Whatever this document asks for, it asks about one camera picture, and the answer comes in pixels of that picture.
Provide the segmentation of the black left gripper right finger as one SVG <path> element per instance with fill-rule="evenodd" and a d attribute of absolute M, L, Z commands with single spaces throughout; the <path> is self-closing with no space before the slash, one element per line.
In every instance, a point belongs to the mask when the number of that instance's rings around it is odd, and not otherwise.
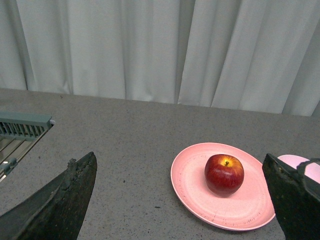
<path fill-rule="evenodd" d="M 292 167 L 268 153 L 262 164 L 277 221 L 287 240 L 320 238 L 320 183 L 306 175 L 319 158 Z"/>

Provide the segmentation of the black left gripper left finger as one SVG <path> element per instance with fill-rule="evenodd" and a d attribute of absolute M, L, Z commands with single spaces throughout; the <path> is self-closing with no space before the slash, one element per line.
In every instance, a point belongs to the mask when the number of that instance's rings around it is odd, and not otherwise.
<path fill-rule="evenodd" d="M 2 240 L 75 240 L 82 228 L 97 175 L 89 152 L 0 217 Z"/>

